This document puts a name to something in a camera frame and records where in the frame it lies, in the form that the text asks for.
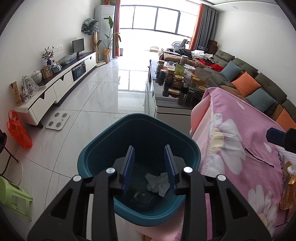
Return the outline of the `white standing air conditioner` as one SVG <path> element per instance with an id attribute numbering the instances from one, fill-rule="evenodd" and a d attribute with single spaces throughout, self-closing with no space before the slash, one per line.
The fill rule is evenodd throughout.
<path id="1" fill-rule="evenodd" d="M 100 5 L 94 9 L 94 19 L 99 22 L 99 33 L 98 38 L 102 40 L 99 45 L 99 59 L 104 60 L 103 51 L 108 45 L 107 35 L 110 36 L 113 29 L 109 25 L 109 17 L 114 20 L 115 6 L 113 5 Z"/>

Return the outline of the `left orange grey curtain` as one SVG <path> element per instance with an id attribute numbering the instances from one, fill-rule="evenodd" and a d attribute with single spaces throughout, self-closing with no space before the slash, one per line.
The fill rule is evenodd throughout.
<path id="1" fill-rule="evenodd" d="M 114 12 L 114 26 L 113 26 L 113 50 L 112 55 L 113 58 L 117 58 L 120 56 L 120 50 L 119 50 L 119 16 L 120 16 L 120 4 L 121 0 L 116 0 L 114 2 L 115 4 L 115 12 Z"/>

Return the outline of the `teal plastic trash bin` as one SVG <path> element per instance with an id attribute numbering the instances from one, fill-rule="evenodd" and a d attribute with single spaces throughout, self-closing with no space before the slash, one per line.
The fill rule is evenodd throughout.
<path id="1" fill-rule="evenodd" d="M 77 168 L 83 178 L 97 175 L 112 167 L 115 160 L 126 156 L 130 146 L 135 149 L 132 182 L 126 194 L 114 197 L 114 211 L 138 226 L 156 226 L 168 221 L 184 202 L 168 190 L 164 197 L 149 193 L 146 204 L 135 194 L 148 194 L 145 175 L 159 176 L 166 172 L 164 147 L 170 145 L 174 156 L 183 158 L 187 166 L 197 169 L 201 152 L 190 137 L 161 120 L 134 113 L 122 117 L 94 138 L 80 153 Z"/>

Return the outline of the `green plastic stool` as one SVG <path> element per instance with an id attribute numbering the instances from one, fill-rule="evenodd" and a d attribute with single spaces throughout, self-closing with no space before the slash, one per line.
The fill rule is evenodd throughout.
<path id="1" fill-rule="evenodd" d="M 33 197 L 18 185 L 1 176 L 1 203 L 15 214 L 32 221 Z"/>

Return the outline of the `pink floral tablecloth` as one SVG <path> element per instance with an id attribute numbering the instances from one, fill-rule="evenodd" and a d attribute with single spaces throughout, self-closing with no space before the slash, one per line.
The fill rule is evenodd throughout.
<path id="1" fill-rule="evenodd" d="M 246 199 L 273 240 L 295 240 L 295 217 L 281 209 L 285 151 L 270 143 L 278 123 L 219 88 L 208 88 L 191 113 L 190 134 L 201 151 L 198 171 L 224 175 Z"/>

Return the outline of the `white black TV cabinet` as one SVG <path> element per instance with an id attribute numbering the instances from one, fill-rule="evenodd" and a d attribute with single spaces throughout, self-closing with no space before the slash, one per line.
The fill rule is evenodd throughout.
<path id="1" fill-rule="evenodd" d="M 66 97 L 95 68 L 96 53 L 83 53 L 68 65 L 62 67 L 59 73 L 45 80 L 38 92 L 27 102 L 15 108 L 23 123 L 40 126 L 41 119 L 53 105 L 60 106 Z"/>

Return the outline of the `small black monitor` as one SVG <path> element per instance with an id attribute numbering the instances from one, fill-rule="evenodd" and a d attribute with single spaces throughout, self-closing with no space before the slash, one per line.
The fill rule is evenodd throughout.
<path id="1" fill-rule="evenodd" d="M 77 54 L 77 57 L 81 56 L 81 52 L 84 51 L 84 39 L 77 39 L 72 41 L 73 52 Z"/>

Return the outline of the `blue grey cushion near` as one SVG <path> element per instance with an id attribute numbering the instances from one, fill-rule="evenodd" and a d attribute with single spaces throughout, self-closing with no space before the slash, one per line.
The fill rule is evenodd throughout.
<path id="1" fill-rule="evenodd" d="M 262 88 L 259 88 L 254 93 L 247 96 L 246 99 L 253 107 L 262 113 L 275 102 L 275 99 Z"/>

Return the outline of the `tall potted plant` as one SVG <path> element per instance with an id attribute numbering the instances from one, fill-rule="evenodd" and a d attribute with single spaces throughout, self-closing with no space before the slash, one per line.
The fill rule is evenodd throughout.
<path id="1" fill-rule="evenodd" d="M 112 20 L 111 16 L 104 17 L 104 20 L 107 20 L 108 23 L 108 31 L 104 33 L 105 35 L 105 40 L 99 39 L 96 46 L 99 47 L 102 44 L 104 46 L 104 49 L 102 50 L 102 55 L 104 57 L 104 62 L 109 63 L 110 60 L 112 59 L 112 48 L 113 44 L 118 47 L 119 44 L 118 42 L 121 42 L 121 37 L 119 32 L 113 32 L 113 27 L 114 27 L 114 22 Z"/>

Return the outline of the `gold foil snack wrapper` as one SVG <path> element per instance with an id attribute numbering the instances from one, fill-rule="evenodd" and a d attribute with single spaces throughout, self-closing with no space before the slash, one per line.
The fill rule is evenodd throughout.
<path id="1" fill-rule="evenodd" d="M 284 167 L 285 182 L 280 207 L 282 210 L 287 210 L 293 207 L 295 201 L 295 164 L 287 161 Z"/>

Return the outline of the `blue grey cushion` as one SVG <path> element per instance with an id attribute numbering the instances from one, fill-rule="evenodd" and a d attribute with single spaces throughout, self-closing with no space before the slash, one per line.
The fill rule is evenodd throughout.
<path id="1" fill-rule="evenodd" d="M 275 99 L 262 88 L 259 88 L 254 93 L 247 96 L 246 99 L 253 107 L 262 113 L 275 102 Z"/>
<path id="2" fill-rule="evenodd" d="M 230 61 L 220 72 L 222 76 L 224 76 L 228 82 L 231 82 L 240 72 L 242 68 L 237 66 L 235 63 Z"/>

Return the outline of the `orange grey curtain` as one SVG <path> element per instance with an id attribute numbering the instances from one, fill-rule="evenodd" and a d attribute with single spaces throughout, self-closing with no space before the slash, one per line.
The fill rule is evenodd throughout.
<path id="1" fill-rule="evenodd" d="M 113 50 L 112 55 L 113 58 L 117 58 L 120 56 L 120 50 L 119 50 L 119 16 L 120 16 L 120 4 L 121 0 L 116 0 L 114 2 L 115 4 L 115 12 L 114 12 L 114 26 L 113 26 Z"/>
<path id="2" fill-rule="evenodd" d="M 208 5 L 201 4 L 191 37 L 189 49 L 207 50 L 208 42 L 214 40 L 219 12 Z"/>

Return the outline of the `orange cushion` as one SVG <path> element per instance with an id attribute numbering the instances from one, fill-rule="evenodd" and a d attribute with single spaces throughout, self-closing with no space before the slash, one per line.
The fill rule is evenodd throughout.
<path id="1" fill-rule="evenodd" d="M 247 72 L 243 73 L 243 75 L 241 75 L 239 78 L 231 83 L 241 93 L 243 97 L 251 95 L 261 87 L 261 85 Z"/>
<path id="2" fill-rule="evenodd" d="M 295 121 L 291 118 L 291 116 L 285 109 L 282 110 L 276 122 L 285 132 L 287 132 L 290 128 L 296 129 Z"/>

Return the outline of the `white bathroom scale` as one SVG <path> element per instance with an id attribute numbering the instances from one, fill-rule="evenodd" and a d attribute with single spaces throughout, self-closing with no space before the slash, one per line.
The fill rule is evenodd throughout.
<path id="1" fill-rule="evenodd" d="M 49 121 L 46 124 L 46 128 L 50 130 L 60 131 L 64 127 L 65 123 L 70 117 L 69 112 L 57 111 L 50 117 Z"/>

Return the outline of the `white tissue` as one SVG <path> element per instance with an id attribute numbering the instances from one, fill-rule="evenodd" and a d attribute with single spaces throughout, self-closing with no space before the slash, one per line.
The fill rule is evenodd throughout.
<path id="1" fill-rule="evenodd" d="M 164 197 L 170 188 L 168 173 L 161 173 L 159 176 L 147 173 L 145 175 L 147 180 L 147 190 L 153 193 L 158 193 L 159 196 Z"/>

